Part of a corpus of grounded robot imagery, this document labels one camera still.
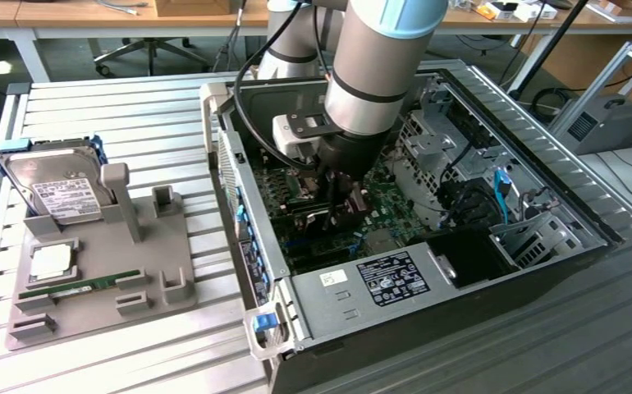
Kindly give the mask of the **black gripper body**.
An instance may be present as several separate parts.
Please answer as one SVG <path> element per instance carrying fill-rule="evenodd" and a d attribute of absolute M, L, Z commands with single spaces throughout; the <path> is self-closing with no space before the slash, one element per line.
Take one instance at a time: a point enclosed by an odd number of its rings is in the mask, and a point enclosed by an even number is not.
<path fill-rule="evenodd" d="M 384 149 L 389 133 L 355 135 L 340 133 L 321 138 L 317 157 L 319 172 L 340 172 L 355 181 L 363 181 Z"/>

